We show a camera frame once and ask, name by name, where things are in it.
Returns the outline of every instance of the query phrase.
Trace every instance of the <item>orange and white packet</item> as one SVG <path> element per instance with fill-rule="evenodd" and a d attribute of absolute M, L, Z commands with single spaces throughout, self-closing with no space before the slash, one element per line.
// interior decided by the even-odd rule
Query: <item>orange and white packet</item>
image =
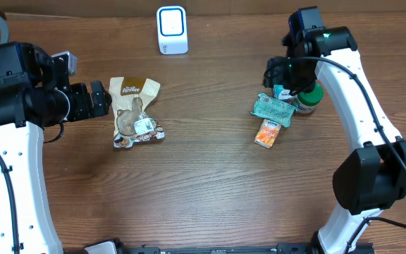
<path fill-rule="evenodd" d="M 254 142 L 269 149 L 272 147 L 273 142 L 275 142 L 275 139 L 280 132 L 280 128 L 281 125 L 279 123 L 264 119 L 257 136 L 254 138 Z"/>

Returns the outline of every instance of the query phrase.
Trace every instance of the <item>black cable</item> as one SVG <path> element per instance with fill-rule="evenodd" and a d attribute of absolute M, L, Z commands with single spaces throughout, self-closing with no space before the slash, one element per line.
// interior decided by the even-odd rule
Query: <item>black cable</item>
<path fill-rule="evenodd" d="M 59 125 L 61 126 L 61 131 L 59 131 L 59 134 L 55 138 L 53 138 L 52 140 L 43 142 L 44 144 L 52 143 L 52 142 L 55 142 L 55 141 L 60 140 L 62 138 L 63 133 L 65 132 L 65 127 L 63 126 L 63 123 L 59 123 Z"/>
<path fill-rule="evenodd" d="M 17 209 L 15 206 L 15 195 L 13 194 L 13 186 L 11 177 L 9 176 L 9 169 L 7 169 L 6 163 L 0 155 L 0 166 L 6 180 L 8 201 L 11 207 L 11 220 L 12 220 L 12 236 L 13 236 L 13 252 L 15 254 L 20 253 L 20 239 L 18 237 L 18 221 L 17 221 Z"/>
<path fill-rule="evenodd" d="M 275 67 L 277 67 L 277 65 L 279 65 L 279 64 L 292 63 L 292 62 L 295 62 L 295 61 L 308 61 L 308 60 L 310 60 L 310 61 L 323 61 L 323 62 L 332 64 L 332 65 L 336 66 L 337 68 L 339 68 L 340 70 L 346 72 L 350 76 L 350 78 L 353 79 L 356 82 L 356 84 L 358 85 L 358 87 L 362 91 L 362 94 L 364 96 L 364 100 L 366 101 L 367 106 L 369 108 L 369 111 L 371 112 L 372 119 L 374 120 L 374 123 L 376 124 L 375 131 L 376 132 L 378 131 L 380 133 L 380 136 L 382 137 L 385 144 L 387 144 L 387 146 L 389 146 L 389 149 L 391 151 L 392 156 L 398 161 L 398 164 L 404 169 L 404 171 L 406 173 L 406 165 L 403 162 L 400 155 L 398 154 L 398 152 L 395 150 L 395 148 L 391 144 L 391 142 L 389 141 L 389 139 L 386 137 L 385 132 L 383 131 L 383 126 L 381 126 L 380 123 L 379 123 L 379 118 L 376 115 L 376 112 L 374 110 L 374 106 L 372 105 L 371 99 L 369 98 L 366 89 L 364 88 L 361 81 L 359 81 L 358 76 L 356 74 L 354 74 L 352 71 L 350 71 L 348 68 L 346 68 L 343 65 L 341 65 L 340 63 L 337 63 L 337 62 L 332 61 L 330 59 L 325 59 L 325 58 L 316 57 L 316 56 L 303 56 L 303 57 L 296 57 L 296 58 L 292 58 L 292 59 L 284 59 L 280 63 L 274 64 L 273 66 L 269 67 L 266 70 L 266 72 L 264 73 L 264 77 L 268 78 L 269 72 L 271 70 L 273 70 Z M 357 238 L 358 234 L 363 229 L 364 225 L 369 224 L 370 221 L 374 221 L 374 220 L 380 221 L 380 222 L 385 222 L 385 223 L 392 224 L 394 226 L 398 226 L 398 227 L 402 227 L 402 228 L 406 229 L 406 224 L 403 224 L 403 223 L 400 223 L 400 222 L 395 222 L 395 221 L 390 220 L 390 219 L 386 219 L 386 218 L 382 218 L 382 217 L 367 217 L 367 218 L 364 218 L 363 222 L 358 226 L 358 228 L 355 230 L 355 232 L 352 235 L 352 237 L 350 238 L 350 240 L 347 242 L 347 248 L 345 249 L 345 253 L 348 253 L 348 251 L 350 249 L 350 246 L 352 245 L 353 241 Z"/>

